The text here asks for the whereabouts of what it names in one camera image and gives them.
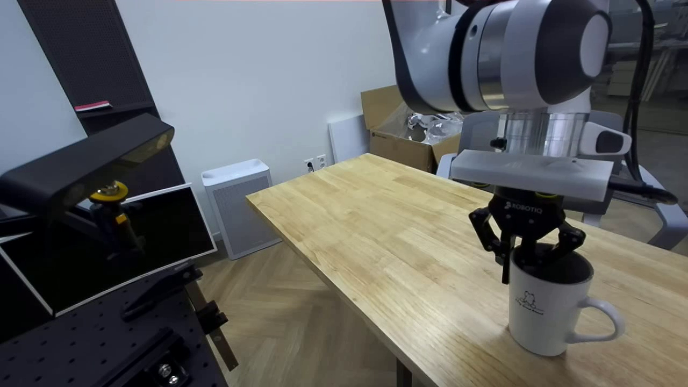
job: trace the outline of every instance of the white wall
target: white wall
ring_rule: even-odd
[[[85,138],[17,0],[0,0],[0,174]]]
[[[394,83],[383,7],[368,2],[118,0],[186,182],[260,157],[273,182],[328,154],[327,120]]]

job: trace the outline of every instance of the herringbone floor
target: herringbone floor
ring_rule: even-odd
[[[659,219],[615,203],[601,229],[647,242]],[[688,256],[688,239],[677,248]],[[201,270],[199,289],[229,318],[224,333],[238,357],[232,387],[384,387],[390,353],[286,245]]]

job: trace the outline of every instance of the wooden table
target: wooden table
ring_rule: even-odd
[[[248,197],[248,203],[384,346],[432,385],[684,385],[688,260],[580,227],[595,268],[590,294],[628,331],[539,359],[508,333],[508,286],[468,213],[488,193],[362,155]],[[580,331],[608,324],[580,317]]]

